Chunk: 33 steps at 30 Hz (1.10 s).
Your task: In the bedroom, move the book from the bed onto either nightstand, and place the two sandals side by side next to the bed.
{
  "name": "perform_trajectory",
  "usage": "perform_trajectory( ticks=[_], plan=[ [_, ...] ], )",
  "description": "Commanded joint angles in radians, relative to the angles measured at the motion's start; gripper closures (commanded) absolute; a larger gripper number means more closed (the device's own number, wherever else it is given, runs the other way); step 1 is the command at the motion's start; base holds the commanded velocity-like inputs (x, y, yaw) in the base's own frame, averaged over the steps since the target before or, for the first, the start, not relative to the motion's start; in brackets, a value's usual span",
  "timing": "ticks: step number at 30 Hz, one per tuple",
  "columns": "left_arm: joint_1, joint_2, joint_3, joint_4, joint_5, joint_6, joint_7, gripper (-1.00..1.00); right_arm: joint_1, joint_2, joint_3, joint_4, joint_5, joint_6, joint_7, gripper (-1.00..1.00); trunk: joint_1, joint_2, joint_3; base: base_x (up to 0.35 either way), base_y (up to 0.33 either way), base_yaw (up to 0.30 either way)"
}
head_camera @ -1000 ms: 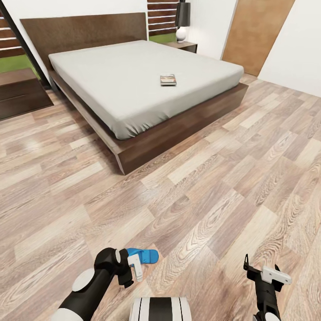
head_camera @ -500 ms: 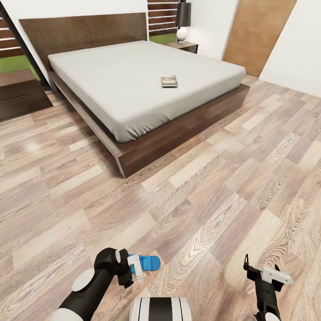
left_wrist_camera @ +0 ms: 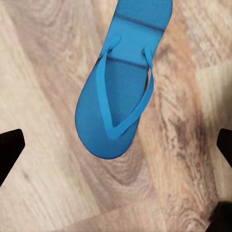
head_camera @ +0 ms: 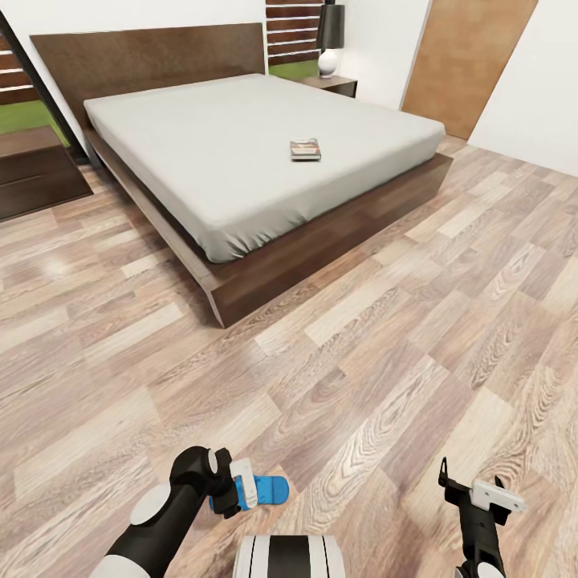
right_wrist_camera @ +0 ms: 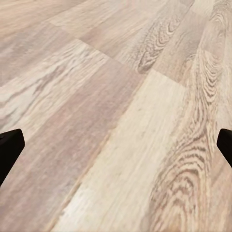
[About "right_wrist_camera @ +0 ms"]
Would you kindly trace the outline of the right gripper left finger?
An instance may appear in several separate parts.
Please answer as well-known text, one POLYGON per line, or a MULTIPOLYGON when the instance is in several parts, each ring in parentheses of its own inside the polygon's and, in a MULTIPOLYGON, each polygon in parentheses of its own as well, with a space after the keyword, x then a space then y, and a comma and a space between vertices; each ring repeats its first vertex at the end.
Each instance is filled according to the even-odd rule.
POLYGON ((25 147, 21 129, 0 134, 0 186, 25 147))

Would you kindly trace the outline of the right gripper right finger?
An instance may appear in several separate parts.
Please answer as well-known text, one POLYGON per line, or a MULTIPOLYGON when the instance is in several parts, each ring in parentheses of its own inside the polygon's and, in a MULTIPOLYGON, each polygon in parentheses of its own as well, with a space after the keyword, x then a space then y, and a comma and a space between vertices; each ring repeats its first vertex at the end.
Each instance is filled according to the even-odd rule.
POLYGON ((232 130, 222 128, 217 138, 217 147, 232 167, 232 130))

